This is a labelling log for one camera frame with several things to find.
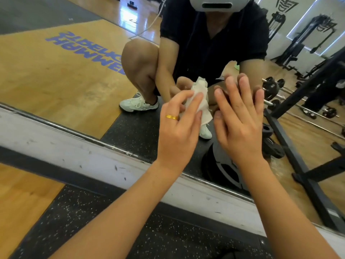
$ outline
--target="white sneaker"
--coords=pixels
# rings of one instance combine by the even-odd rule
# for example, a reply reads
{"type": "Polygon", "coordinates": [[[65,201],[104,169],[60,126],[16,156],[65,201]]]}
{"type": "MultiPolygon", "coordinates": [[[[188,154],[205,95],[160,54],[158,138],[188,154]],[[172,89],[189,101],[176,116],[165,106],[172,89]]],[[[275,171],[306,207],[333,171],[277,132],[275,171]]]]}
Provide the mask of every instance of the white sneaker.
{"type": "Polygon", "coordinates": [[[210,130],[207,128],[206,124],[204,124],[200,127],[199,136],[201,138],[204,138],[204,139],[211,139],[212,138],[212,134],[211,134],[210,130]]]}
{"type": "Polygon", "coordinates": [[[158,108],[158,101],[155,105],[146,104],[144,97],[140,94],[140,92],[137,92],[137,95],[139,95],[139,97],[121,101],[119,107],[126,112],[147,111],[158,108]]]}

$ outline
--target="vr headset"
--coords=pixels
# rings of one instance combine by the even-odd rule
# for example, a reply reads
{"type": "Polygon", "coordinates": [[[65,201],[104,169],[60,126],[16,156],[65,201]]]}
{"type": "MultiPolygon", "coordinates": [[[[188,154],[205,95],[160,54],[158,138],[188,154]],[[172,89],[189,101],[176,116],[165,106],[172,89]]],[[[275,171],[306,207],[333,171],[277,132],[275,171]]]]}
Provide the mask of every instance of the vr headset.
{"type": "Polygon", "coordinates": [[[250,0],[190,0],[198,12],[239,12],[250,0]]]}

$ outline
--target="shirt sleeve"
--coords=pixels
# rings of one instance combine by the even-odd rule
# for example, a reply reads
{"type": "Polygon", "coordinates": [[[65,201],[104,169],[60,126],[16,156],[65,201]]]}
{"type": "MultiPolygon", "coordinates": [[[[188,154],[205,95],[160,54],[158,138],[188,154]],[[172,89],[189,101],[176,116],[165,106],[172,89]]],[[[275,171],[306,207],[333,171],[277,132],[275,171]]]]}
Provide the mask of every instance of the shirt sleeve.
{"type": "Polygon", "coordinates": [[[189,0],[167,0],[162,12],[160,36],[180,44],[183,22],[188,20],[186,17],[191,8],[189,0]]]}
{"type": "Polygon", "coordinates": [[[265,59],[269,42],[269,27],[266,17],[254,21],[243,36],[243,50],[237,63],[251,59],[265,59]]]}

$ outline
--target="wooden floor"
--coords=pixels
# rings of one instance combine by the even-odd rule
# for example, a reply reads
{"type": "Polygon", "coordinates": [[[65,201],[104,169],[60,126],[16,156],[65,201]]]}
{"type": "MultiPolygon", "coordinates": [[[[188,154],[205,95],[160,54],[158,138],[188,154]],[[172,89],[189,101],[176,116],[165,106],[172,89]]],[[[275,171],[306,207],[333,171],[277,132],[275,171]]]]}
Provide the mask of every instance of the wooden floor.
{"type": "MultiPolygon", "coordinates": [[[[109,71],[99,62],[64,50],[45,39],[71,31],[121,54],[133,32],[140,33],[151,24],[156,16],[153,12],[155,6],[146,0],[131,0],[138,5],[138,10],[134,11],[127,7],[130,0],[70,1],[130,32],[99,20],[0,36],[0,57],[7,61],[0,67],[0,102],[101,138],[119,115],[119,102],[132,97],[135,88],[125,75],[109,71]]],[[[159,44],[160,22],[158,18],[153,27],[141,36],[159,44]]],[[[233,65],[231,62],[225,71],[236,75],[238,71],[233,65]]],[[[265,77],[284,78],[286,86],[294,88],[296,79],[293,73],[270,61],[266,61],[266,66],[265,77]]],[[[345,110],[336,107],[341,116],[337,120],[345,122],[345,110]]],[[[307,118],[296,107],[291,112],[307,118]]],[[[332,142],[345,143],[287,114],[280,118],[280,122],[311,169],[339,155],[330,147],[332,142]]],[[[340,133],[339,126],[322,118],[313,122],[340,133]]],[[[307,217],[322,224],[303,187],[293,181],[293,169],[287,158],[273,159],[271,168],[307,217]]],[[[345,173],[320,185],[345,213],[345,173]]],[[[9,256],[62,187],[61,183],[0,165],[0,258],[9,256]]]]}

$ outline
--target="gold ring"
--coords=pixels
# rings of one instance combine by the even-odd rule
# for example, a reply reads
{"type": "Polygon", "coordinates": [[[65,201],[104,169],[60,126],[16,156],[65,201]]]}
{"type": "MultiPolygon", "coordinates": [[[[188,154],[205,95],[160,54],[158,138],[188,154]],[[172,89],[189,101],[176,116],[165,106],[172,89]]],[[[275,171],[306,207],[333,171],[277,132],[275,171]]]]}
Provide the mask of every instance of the gold ring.
{"type": "Polygon", "coordinates": [[[167,115],[167,118],[178,120],[178,116],[167,115]]]}

